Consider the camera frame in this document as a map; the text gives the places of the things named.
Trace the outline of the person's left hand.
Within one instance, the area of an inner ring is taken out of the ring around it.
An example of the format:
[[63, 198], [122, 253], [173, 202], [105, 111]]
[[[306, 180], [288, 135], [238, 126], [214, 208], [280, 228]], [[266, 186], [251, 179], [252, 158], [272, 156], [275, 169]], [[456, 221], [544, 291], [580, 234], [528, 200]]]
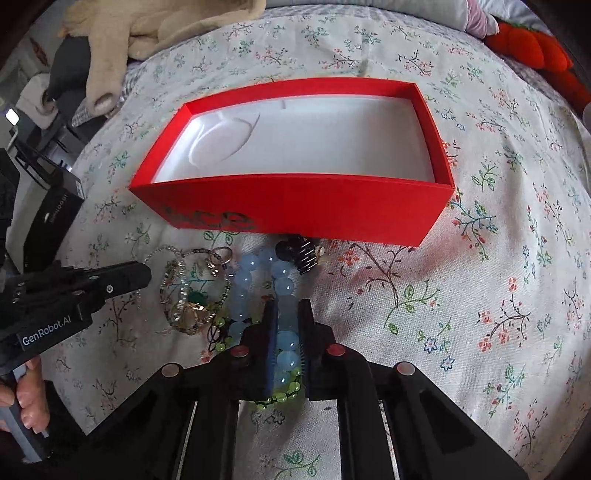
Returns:
[[26, 372], [15, 388], [1, 383], [0, 396], [2, 407], [11, 407], [18, 402], [21, 421], [27, 429], [41, 433], [48, 427], [50, 413], [39, 356], [26, 363]]

